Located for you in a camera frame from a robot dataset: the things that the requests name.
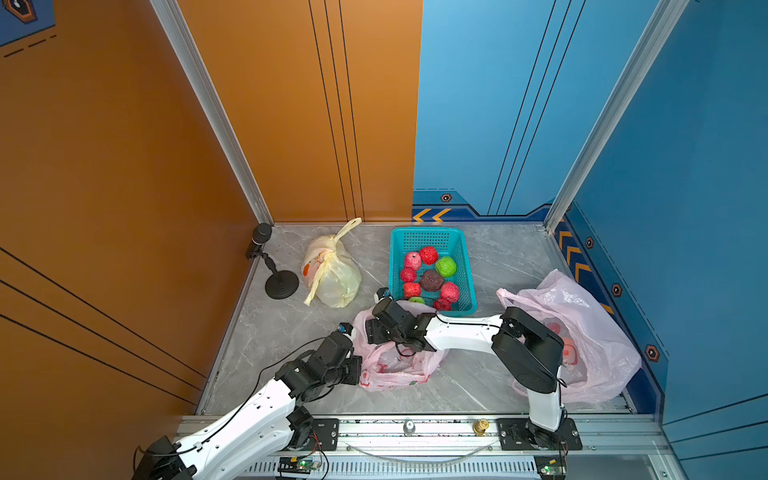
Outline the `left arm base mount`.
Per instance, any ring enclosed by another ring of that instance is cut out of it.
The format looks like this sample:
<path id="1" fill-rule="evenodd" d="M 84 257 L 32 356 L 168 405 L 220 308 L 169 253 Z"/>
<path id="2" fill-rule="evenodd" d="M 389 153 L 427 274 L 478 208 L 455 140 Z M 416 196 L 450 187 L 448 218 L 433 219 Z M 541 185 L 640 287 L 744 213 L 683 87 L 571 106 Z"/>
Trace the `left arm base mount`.
<path id="1" fill-rule="evenodd" d="M 309 451 L 321 448 L 323 451 L 335 451 L 339 440 L 338 418 L 315 418 L 311 424 L 305 423 L 293 433 L 287 446 L 288 450 Z"/>

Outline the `yellow knotted plastic bag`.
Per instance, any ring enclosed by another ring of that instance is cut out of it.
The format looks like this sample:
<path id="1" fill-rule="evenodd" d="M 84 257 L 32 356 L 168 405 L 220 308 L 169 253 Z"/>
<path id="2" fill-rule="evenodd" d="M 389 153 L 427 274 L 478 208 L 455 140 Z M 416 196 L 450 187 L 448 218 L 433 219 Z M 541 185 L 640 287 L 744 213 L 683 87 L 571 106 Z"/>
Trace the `yellow knotted plastic bag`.
<path id="1" fill-rule="evenodd" d="M 330 308 L 341 309 L 354 300 L 362 276 L 342 238 L 361 223 L 360 217 L 355 218 L 335 235 L 320 236 L 310 242 L 302 262 L 302 278 L 308 290 L 305 305 L 318 299 Z"/>

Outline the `pink plastic bag with hearts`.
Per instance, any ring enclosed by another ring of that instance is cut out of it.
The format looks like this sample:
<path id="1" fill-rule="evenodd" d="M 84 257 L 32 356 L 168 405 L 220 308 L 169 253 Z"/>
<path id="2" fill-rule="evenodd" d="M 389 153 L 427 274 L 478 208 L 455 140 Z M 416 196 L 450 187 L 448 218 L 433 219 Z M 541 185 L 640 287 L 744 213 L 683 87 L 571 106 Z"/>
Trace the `pink plastic bag with hearts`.
<path id="1" fill-rule="evenodd" d="M 597 404 L 617 397 L 640 370 L 633 343 L 603 306 L 576 281 L 553 270 L 538 287 L 496 290 L 504 307 L 519 307 L 539 322 L 557 320 L 573 340 L 585 379 L 570 381 L 563 402 Z"/>

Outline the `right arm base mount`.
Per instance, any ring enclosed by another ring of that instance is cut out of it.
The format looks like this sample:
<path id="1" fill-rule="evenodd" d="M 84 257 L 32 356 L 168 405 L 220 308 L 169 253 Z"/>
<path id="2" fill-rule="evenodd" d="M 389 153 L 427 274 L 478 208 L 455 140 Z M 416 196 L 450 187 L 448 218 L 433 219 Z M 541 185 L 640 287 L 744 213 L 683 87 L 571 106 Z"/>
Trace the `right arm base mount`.
<path id="1" fill-rule="evenodd" d="M 564 418 L 559 428 L 548 431 L 528 418 L 500 418 L 496 421 L 503 451 L 580 451 L 583 443 L 575 421 Z"/>

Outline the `orange-red ball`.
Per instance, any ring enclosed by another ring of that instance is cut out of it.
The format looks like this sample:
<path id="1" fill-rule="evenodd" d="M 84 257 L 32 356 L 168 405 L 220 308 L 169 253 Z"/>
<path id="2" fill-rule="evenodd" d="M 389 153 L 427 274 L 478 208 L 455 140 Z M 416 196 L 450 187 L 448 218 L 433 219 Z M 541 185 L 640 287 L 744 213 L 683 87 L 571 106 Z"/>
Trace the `orange-red ball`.
<path id="1" fill-rule="evenodd" d="M 403 294 L 405 299 L 421 296 L 421 285 L 417 282 L 406 282 L 403 285 Z"/>

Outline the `dark maroon ball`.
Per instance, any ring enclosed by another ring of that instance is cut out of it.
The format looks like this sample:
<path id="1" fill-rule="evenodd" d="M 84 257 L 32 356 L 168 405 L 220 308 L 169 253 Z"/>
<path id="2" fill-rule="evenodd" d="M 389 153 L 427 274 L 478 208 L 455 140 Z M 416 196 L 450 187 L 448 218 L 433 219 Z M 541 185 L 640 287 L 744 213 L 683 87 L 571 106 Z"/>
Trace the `dark maroon ball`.
<path id="1" fill-rule="evenodd" d="M 434 269 L 424 271 L 420 279 L 421 289 L 426 292 L 438 292 L 444 283 L 445 278 Z"/>

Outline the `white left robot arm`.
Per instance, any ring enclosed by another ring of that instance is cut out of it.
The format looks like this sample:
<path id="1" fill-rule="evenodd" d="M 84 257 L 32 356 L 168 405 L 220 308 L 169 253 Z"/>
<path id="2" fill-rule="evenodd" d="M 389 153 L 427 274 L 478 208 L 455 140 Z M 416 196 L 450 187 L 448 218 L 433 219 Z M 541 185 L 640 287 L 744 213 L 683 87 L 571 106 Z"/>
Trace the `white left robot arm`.
<path id="1" fill-rule="evenodd" d="M 135 479 L 234 479 L 259 458 L 310 434 L 304 407 L 339 384 L 355 385 L 362 359 L 354 354 L 354 328 L 340 324 L 310 349 L 284 363 L 275 376 L 234 410 L 177 442 L 162 437 L 139 449 Z"/>

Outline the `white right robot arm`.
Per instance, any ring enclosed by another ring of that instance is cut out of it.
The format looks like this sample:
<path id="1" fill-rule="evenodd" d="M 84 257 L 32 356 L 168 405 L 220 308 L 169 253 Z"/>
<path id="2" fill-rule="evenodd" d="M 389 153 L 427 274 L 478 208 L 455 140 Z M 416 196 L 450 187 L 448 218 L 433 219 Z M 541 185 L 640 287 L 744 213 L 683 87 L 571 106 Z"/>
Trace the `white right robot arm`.
<path id="1" fill-rule="evenodd" d="M 526 391 L 529 429 L 554 433 L 565 418 L 560 369 L 564 340 L 518 307 L 485 318 L 415 314 L 385 299 L 364 321 L 369 344 L 392 342 L 412 353 L 465 350 L 495 355 Z"/>

